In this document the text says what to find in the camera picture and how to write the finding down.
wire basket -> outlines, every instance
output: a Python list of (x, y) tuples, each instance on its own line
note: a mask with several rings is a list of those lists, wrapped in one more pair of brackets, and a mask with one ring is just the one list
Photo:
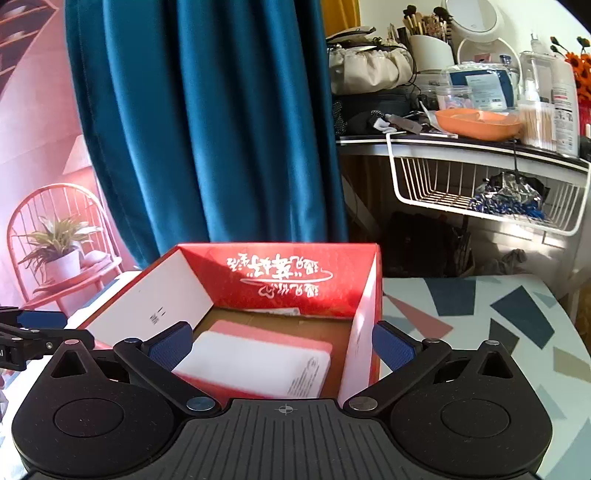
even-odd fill
[(481, 213), (469, 209), (478, 185), (491, 176), (510, 170), (512, 158), (508, 158), (508, 168), (499, 168), (465, 161), (394, 157), (389, 139), (388, 151), (394, 192), (404, 203), (529, 226), (565, 236), (574, 235), (580, 228), (591, 169), (587, 170), (586, 181), (585, 174), (582, 174), (579, 185), (528, 173), (528, 176), (538, 178), (550, 188), (542, 207), (545, 218), (538, 219), (527, 215)]

cardboard box bottom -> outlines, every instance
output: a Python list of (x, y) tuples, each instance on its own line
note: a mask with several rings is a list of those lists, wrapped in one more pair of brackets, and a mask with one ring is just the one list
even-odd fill
[(209, 330), (218, 320), (227, 320), (228, 322), (250, 325), (271, 332), (285, 333), (286, 335), (320, 340), (332, 344), (330, 368), (320, 396), (323, 398), (338, 397), (352, 320), (286, 316), (213, 307), (193, 331), (193, 340), (196, 340), (201, 333)]

white flower pot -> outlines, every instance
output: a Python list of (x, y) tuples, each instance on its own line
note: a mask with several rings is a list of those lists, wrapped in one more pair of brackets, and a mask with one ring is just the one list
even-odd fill
[(78, 250), (74, 250), (65, 257), (46, 263), (45, 273), (47, 274), (47, 281), (53, 280), (52, 283), (59, 283), (79, 275), (80, 253)]

potted plant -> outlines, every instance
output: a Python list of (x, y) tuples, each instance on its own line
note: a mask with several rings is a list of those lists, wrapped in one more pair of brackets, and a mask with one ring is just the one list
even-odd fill
[(102, 228), (73, 217), (51, 221), (40, 216), (39, 221), (44, 231), (19, 235), (34, 247), (19, 264), (27, 263), (26, 268), (32, 268), (33, 274), (45, 265), (46, 279), (53, 283), (79, 275), (82, 244), (90, 242), (90, 234)]

orange plate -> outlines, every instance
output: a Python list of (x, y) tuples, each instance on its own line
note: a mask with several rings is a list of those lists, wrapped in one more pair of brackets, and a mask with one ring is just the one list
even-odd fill
[(519, 117), (472, 108), (453, 108), (435, 112), (439, 126), (453, 134), (489, 142), (516, 137), (521, 129)]

